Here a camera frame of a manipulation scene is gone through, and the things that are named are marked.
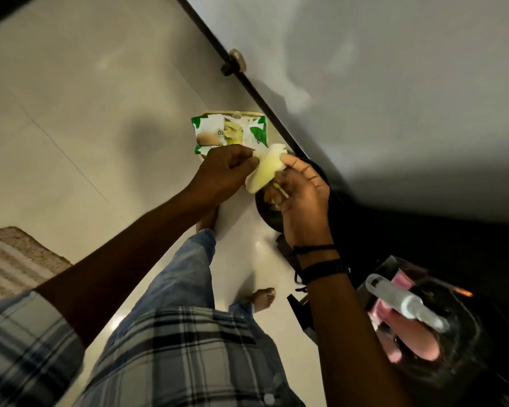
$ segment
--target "person's right arm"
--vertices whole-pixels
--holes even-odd
[[[297,157],[283,155],[281,160],[290,168],[277,173],[274,181],[289,197],[270,186],[267,191],[281,208],[287,243],[291,247],[333,244],[328,185]],[[299,255],[304,269],[336,259],[335,250]],[[319,278],[307,289],[328,406],[410,405],[348,276]]]

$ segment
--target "wipes packet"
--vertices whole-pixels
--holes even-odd
[[[265,152],[268,148],[266,116],[252,112],[207,112],[192,117],[197,146],[195,154],[207,155],[214,147],[242,144]]]

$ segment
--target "forearm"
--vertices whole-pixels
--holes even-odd
[[[186,189],[36,291],[88,346],[169,247],[212,207]]]
[[[303,267],[339,258],[335,251],[301,257]],[[345,274],[308,285],[328,406],[408,405],[366,311]]]

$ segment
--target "rug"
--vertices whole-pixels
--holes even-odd
[[[33,289],[71,265],[19,228],[0,229],[0,300]]]

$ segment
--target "black bracelet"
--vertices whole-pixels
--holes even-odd
[[[311,253],[312,251],[322,251],[322,250],[335,250],[335,245],[323,244],[320,246],[293,247],[292,255],[297,256],[298,254],[306,254],[306,253]]]
[[[306,267],[304,270],[302,270],[301,273],[296,272],[294,275],[294,281],[296,284],[304,284],[305,287],[296,289],[296,291],[303,291],[304,293],[307,292],[307,285],[311,283],[312,281],[318,280],[322,277],[331,276],[333,274],[349,274],[351,272],[351,269],[348,267],[344,267],[341,260],[330,260],[330,261],[321,261],[320,263],[315,263],[313,265],[310,265],[309,267]],[[298,282],[298,276],[301,277],[302,282]]]

